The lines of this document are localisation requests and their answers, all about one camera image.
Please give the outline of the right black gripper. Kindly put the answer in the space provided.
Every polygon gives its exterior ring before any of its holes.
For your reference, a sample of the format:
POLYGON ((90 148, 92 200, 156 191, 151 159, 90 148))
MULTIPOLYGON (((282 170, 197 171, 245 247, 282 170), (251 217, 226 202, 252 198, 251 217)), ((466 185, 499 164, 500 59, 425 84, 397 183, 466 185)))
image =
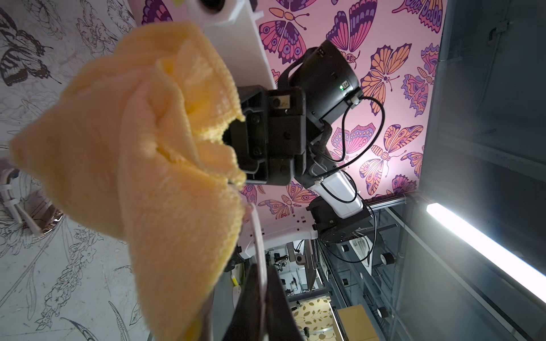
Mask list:
POLYGON ((231 146, 244 183, 286 186, 304 171, 306 98, 301 88, 237 89, 243 120, 230 123, 223 142, 231 146))

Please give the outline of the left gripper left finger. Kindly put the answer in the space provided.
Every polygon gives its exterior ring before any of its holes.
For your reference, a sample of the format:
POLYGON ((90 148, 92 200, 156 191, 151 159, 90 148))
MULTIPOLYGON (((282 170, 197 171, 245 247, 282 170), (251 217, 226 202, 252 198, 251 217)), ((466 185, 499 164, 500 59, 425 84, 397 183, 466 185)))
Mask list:
POLYGON ((253 264, 223 340, 264 340, 267 274, 253 264))

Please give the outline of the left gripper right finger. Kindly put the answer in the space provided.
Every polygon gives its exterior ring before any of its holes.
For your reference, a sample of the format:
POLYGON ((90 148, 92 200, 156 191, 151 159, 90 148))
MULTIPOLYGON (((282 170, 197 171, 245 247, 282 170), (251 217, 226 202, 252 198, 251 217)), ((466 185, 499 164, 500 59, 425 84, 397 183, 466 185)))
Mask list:
POLYGON ((271 341, 302 341, 276 268, 267 270, 265 331, 271 341))

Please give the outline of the yellow cleaning cloth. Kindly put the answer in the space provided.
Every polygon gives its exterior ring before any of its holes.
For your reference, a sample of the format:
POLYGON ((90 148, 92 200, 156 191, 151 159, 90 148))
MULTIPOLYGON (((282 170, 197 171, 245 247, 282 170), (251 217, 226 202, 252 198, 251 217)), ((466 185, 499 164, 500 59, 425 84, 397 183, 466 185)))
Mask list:
POLYGON ((9 144, 11 163, 83 226, 128 244, 157 340, 197 340, 240 234, 246 176, 222 138, 233 78, 197 26, 133 29, 9 144))

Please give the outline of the pink strap round watch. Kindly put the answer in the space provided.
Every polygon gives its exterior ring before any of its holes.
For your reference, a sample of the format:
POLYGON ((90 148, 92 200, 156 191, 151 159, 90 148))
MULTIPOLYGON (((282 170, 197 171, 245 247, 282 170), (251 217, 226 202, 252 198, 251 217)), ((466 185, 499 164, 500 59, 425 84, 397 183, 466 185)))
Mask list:
POLYGON ((256 258, 260 299, 262 302, 265 302, 267 297, 267 264, 265 261, 265 248, 260 218, 253 203, 247 205, 243 217, 240 246, 243 249, 244 255, 248 256, 248 258, 251 256, 256 258))

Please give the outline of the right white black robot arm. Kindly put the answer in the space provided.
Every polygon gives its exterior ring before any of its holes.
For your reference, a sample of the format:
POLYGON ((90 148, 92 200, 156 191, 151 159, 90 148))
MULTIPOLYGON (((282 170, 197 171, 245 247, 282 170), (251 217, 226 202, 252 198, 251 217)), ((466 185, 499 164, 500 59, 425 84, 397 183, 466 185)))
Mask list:
POLYGON ((243 225, 236 252, 242 259, 296 240, 339 243, 371 218, 344 173, 351 142, 369 143, 375 127, 347 132, 334 122, 364 98, 357 77, 331 41, 308 49, 280 75, 277 88, 238 90, 244 120, 234 121, 223 141, 246 175, 243 195, 265 207, 273 223, 253 212, 243 225))

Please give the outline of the ceiling light strip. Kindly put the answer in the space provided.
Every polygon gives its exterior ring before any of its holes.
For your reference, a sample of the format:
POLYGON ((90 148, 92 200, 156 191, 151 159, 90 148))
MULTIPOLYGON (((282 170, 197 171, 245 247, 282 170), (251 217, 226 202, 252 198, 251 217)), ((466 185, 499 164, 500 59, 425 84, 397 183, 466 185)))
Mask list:
POLYGON ((545 275, 492 240, 476 227, 439 203, 429 204, 426 211, 459 239, 515 280, 524 289, 545 302, 545 275))

